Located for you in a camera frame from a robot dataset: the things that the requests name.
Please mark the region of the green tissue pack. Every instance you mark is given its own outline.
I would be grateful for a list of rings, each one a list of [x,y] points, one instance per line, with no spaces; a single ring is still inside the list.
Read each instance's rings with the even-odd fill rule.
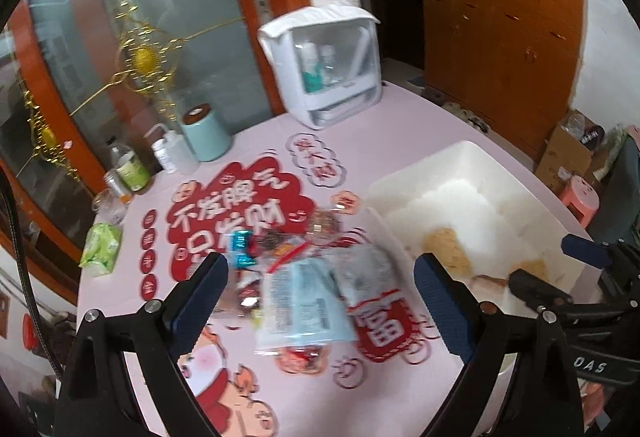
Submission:
[[[78,267],[93,275],[113,272],[120,245],[122,229],[110,223],[95,223],[88,231]]]

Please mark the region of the small silver capped jar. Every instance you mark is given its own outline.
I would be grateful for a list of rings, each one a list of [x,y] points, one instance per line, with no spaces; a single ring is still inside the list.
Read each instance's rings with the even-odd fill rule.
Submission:
[[[122,179],[119,177],[115,170],[109,170],[105,173],[103,180],[108,189],[111,190],[111,193],[122,202],[122,204],[130,204],[134,194],[131,190],[124,184]]]

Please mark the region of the red cookie snack packet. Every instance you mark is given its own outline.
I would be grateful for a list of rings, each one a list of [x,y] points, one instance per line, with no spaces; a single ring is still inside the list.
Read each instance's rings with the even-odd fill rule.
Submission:
[[[246,317],[261,309],[262,278],[264,274],[257,269],[231,268],[228,283],[215,308],[216,315]]]

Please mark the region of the pink plastic stool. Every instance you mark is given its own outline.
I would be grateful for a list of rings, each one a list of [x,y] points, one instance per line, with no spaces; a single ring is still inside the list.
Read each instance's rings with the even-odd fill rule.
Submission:
[[[585,179],[573,175],[560,194],[561,202],[574,215],[582,228],[587,228],[600,208],[597,191]]]

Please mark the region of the gold door ornament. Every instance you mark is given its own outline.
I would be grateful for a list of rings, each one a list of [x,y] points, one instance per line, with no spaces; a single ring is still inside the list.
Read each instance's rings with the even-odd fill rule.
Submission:
[[[165,119],[176,123],[177,104],[171,96],[171,88],[174,87],[178,72],[180,50],[205,34],[243,21],[242,17],[229,18],[187,36],[172,36],[148,20],[139,18],[138,10],[137,5],[120,2],[115,16],[120,25],[115,71],[102,87],[70,112],[70,116],[76,116],[107,90],[122,85],[131,93],[150,101]]]

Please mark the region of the white cosmetic organizer box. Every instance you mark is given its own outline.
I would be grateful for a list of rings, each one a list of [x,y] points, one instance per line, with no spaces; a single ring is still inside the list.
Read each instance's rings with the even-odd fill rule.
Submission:
[[[382,97],[378,20],[345,1],[308,6],[257,33],[284,108],[314,131],[344,121]]]

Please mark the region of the dark snack red strip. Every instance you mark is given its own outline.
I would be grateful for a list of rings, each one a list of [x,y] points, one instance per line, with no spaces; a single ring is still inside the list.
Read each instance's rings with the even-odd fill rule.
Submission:
[[[280,267],[302,258],[310,249],[310,242],[302,235],[279,230],[267,230],[255,241],[256,269],[273,273]]]

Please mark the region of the small white pill bottle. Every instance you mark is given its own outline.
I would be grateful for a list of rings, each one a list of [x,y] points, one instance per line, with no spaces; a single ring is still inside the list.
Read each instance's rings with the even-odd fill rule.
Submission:
[[[160,166],[166,173],[172,174],[177,171],[177,165],[173,160],[171,160],[166,142],[163,138],[155,140],[155,142],[152,143],[151,148],[155,159],[160,163]]]

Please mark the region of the orange wooden cabinet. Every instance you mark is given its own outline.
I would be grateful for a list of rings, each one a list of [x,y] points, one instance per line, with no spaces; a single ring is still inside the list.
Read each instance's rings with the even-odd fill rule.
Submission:
[[[424,82],[533,160],[574,90],[585,0],[423,0]]]

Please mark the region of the white plastic storage bin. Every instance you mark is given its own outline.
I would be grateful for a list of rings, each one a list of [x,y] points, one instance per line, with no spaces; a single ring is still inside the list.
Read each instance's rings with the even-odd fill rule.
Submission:
[[[506,285],[525,266],[577,301],[597,296],[598,269],[562,252],[567,229],[498,161],[458,142],[373,183],[366,203],[408,253],[451,245],[469,263],[460,277],[479,301],[530,316]]]

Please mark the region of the white squeeze wash bottle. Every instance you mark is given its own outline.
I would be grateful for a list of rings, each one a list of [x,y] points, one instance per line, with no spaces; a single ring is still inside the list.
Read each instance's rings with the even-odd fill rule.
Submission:
[[[191,175],[197,169],[200,162],[194,156],[183,134],[171,130],[164,123],[156,123],[144,134],[144,138],[152,145],[155,140],[163,138],[171,160],[177,165],[177,171],[172,174]]]

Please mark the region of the cardboard box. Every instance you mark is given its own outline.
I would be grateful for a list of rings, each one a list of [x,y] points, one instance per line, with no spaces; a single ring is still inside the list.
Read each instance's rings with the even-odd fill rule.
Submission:
[[[574,176],[589,176],[593,154],[605,130],[578,110],[570,110],[552,131],[538,162],[535,176],[557,196]]]

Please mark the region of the light blue snack bag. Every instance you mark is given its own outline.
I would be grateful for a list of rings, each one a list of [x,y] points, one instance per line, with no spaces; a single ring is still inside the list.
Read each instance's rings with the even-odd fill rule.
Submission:
[[[356,331],[325,259],[290,261],[262,278],[257,353],[354,342]]]

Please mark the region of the pink printed table mat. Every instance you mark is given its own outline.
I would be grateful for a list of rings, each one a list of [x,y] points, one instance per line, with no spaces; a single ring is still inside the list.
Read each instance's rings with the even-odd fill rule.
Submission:
[[[534,174],[452,114],[387,85],[377,105],[323,131],[279,116],[190,176],[158,175],[129,205],[114,270],[82,274],[78,308],[133,313],[224,252],[234,231],[276,229],[296,246],[310,215],[331,206],[344,210],[337,244],[387,249],[398,280],[354,313],[355,341],[314,358],[261,355],[252,318],[215,313],[179,363],[221,434],[419,435],[462,366],[413,284],[414,260],[444,229],[469,257],[473,291],[507,313],[524,305],[497,280],[521,264],[544,264],[577,301],[597,291],[597,270],[560,248],[582,226]]]

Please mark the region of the blue foil snack packet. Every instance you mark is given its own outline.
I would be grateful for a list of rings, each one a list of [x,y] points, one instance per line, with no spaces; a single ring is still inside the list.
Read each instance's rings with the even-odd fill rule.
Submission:
[[[239,229],[229,235],[228,256],[234,269],[246,269],[256,264],[255,236],[247,229]]]

